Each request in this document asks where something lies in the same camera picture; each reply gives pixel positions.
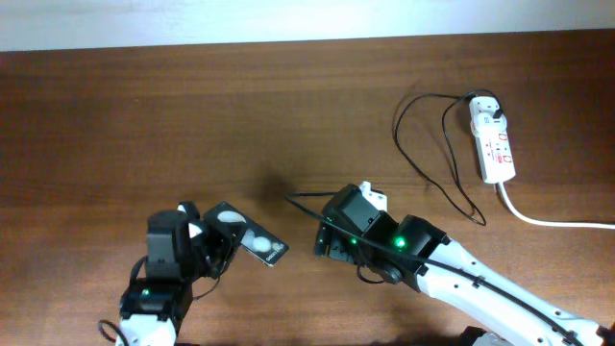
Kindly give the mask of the black smartphone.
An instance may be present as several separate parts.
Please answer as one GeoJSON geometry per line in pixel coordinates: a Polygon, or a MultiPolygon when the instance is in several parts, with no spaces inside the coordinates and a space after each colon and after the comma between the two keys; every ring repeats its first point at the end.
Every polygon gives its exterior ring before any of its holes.
{"type": "Polygon", "coordinates": [[[234,235],[234,242],[269,267],[289,250],[281,239],[227,202],[207,211],[204,220],[218,230],[229,231],[234,235]]]}

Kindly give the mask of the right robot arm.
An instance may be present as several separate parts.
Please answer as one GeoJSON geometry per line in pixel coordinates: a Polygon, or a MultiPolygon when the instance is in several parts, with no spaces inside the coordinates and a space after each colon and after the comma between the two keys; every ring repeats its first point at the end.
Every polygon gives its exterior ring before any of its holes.
{"type": "Polygon", "coordinates": [[[356,185],[322,209],[314,252],[368,268],[470,315],[479,345],[611,345],[614,330],[558,308],[508,280],[418,216],[395,221],[382,197],[356,185]]]}

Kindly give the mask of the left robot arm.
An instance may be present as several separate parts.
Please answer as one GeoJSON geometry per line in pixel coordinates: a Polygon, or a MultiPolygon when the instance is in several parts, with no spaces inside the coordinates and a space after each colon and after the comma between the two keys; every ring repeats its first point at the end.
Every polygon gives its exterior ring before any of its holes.
{"type": "Polygon", "coordinates": [[[236,212],[213,224],[195,212],[163,210],[147,220],[147,255],[139,259],[119,304],[120,321],[109,323],[115,345],[174,345],[201,278],[220,282],[239,247],[247,220],[236,212]]]}

